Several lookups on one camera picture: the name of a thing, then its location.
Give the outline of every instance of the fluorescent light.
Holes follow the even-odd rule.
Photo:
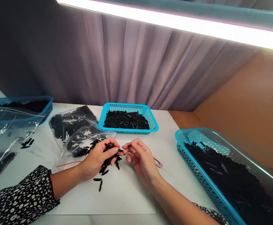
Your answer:
[[[164,27],[273,49],[273,31],[190,18],[91,0],[57,0],[61,4]]]

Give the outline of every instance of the sleeve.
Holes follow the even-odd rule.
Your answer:
[[[18,185],[0,191],[0,224],[30,224],[59,205],[51,170],[38,166]]]
[[[224,218],[224,216],[222,216],[220,213],[216,212],[215,210],[208,209],[208,208],[200,206],[200,205],[198,205],[196,203],[193,203],[193,204],[195,206],[197,206],[198,208],[200,208],[203,212],[205,212],[206,214],[208,214],[211,218],[213,218],[214,220],[216,220],[220,225],[229,225],[229,223]]]

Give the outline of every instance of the rectangular basket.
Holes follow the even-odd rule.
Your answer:
[[[46,107],[43,109],[43,111],[40,114],[46,114],[44,116],[44,118],[42,119],[42,121],[39,123],[40,125],[45,122],[45,120],[48,118],[50,112],[53,109],[52,106],[52,102],[54,100],[54,98],[52,96],[35,96],[35,97],[4,97],[4,98],[0,98],[0,105],[3,104],[9,104],[12,102],[20,102],[20,103],[28,103],[31,101],[37,101],[37,100],[47,100],[49,101],[49,103],[46,105]],[[34,118],[25,118],[25,119],[19,119],[22,121],[28,121],[28,120],[33,120]]]
[[[184,129],[178,130],[175,133],[175,138],[177,140],[177,149],[179,153],[217,206],[220,213],[230,224],[246,223],[188,151],[184,143],[192,144],[192,142],[195,141],[197,142],[197,145],[203,149],[203,146],[200,144],[200,142],[203,142],[217,152],[230,157],[234,162],[245,165],[248,168],[248,171],[260,180],[261,185],[267,190],[267,194],[273,199],[273,175],[271,172],[251,159],[246,153],[217,131],[206,127]]]
[[[130,112],[139,112],[142,114],[146,120],[148,120],[150,130],[144,129],[121,129],[121,128],[110,128],[104,127],[106,114],[108,111],[126,111]],[[105,103],[101,112],[99,127],[102,130],[114,131],[117,133],[129,133],[129,134],[150,134],[151,132],[158,131],[158,124],[151,112],[151,109],[146,105],[139,104],[126,104],[126,103]]]

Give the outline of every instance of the cardboard wall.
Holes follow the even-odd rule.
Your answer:
[[[193,113],[273,172],[273,51],[260,50]]]

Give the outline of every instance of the plastic bag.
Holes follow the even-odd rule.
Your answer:
[[[65,165],[84,160],[96,141],[116,136],[115,132],[99,128],[97,118],[88,106],[56,114],[49,124],[61,151],[55,158],[57,171],[64,169]]]
[[[77,142],[76,138],[82,134],[85,137],[80,138]],[[55,161],[54,170],[61,171],[65,169],[64,166],[66,165],[83,161],[98,142],[108,137],[115,138],[116,135],[115,132],[101,130],[96,122],[90,126],[82,127],[65,143],[60,157]]]
[[[0,173],[14,159],[16,143],[25,141],[45,114],[0,107]]]
[[[98,122],[97,117],[88,106],[82,106],[54,115],[50,119],[49,124],[55,141],[62,152],[65,143],[76,131],[82,127],[88,127],[94,122]],[[74,142],[67,144],[67,149],[69,151],[71,151],[71,147],[75,148]]]

